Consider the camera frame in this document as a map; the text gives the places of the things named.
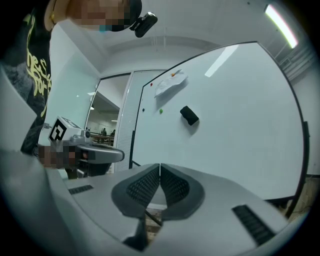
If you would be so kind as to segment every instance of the ceiling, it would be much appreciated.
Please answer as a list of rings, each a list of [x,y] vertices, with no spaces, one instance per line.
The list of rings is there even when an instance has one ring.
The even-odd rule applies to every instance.
[[[191,46],[208,51],[219,46],[258,41],[278,60],[291,48],[264,13],[270,0],[142,0],[142,13],[154,12],[158,22],[143,38],[121,32],[82,32],[107,57],[130,48]],[[295,27],[298,39],[303,33]]]
[[[106,98],[98,91],[93,100],[94,110],[104,114],[118,114],[119,109],[106,101]]]

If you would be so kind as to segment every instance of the yellow print on shirt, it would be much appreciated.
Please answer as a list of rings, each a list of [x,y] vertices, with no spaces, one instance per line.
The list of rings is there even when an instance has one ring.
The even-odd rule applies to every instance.
[[[32,30],[35,26],[35,17],[31,18],[31,28],[28,33],[27,43],[26,43],[26,70],[28,74],[33,78],[35,87],[33,96],[37,96],[37,94],[41,94],[44,96],[45,89],[47,93],[47,102],[49,98],[49,93],[51,90],[51,75],[47,74],[47,63],[44,59],[40,60],[40,63],[36,56],[33,56],[29,51],[29,40],[31,37]],[[45,103],[45,107],[41,112],[41,117],[44,116],[47,110],[47,102]]]

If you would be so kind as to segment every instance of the people in background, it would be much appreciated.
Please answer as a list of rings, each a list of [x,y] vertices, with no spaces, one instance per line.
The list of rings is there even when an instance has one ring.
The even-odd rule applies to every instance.
[[[49,55],[53,28],[57,23],[69,19],[81,27],[100,31],[107,30],[108,27],[120,31],[136,21],[141,13],[142,3],[140,0],[134,2],[137,14],[129,14],[129,20],[129,0],[22,1],[25,6],[14,1],[7,4],[10,3],[12,7],[7,8],[13,10],[14,18],[10,21],[10,26],[7,26],[8,29],[4,30],[6,38],[2,42],[9,42],[10,45],[1,46],[0,61],[13,87],[37,115],[21,151],[39,157],[45,167],[60,168],[58,160],[63,158],[58,157],[57,152],[52,152],[50,146],[38,146],[49,94],[52,86],[55,86],[52,85]],[[75,152],[69,154],[69,161],[75,161]]]
[[[106,128],[103,128],[103,130],[102,130],[102,132],[101,132],[101,133],[102,133],[102,135],[103,135],[103,136],[107,136]]]

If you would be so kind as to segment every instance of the hand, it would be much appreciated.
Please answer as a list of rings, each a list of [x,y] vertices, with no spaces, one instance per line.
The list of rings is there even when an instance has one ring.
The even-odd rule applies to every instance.
[[[38,146],[39,160],[46,168],[60,169],[70,168],[76,165],[76,152],[55,152],[50,146]],[[88,159],[88,153],[83,152],[83,159]]]

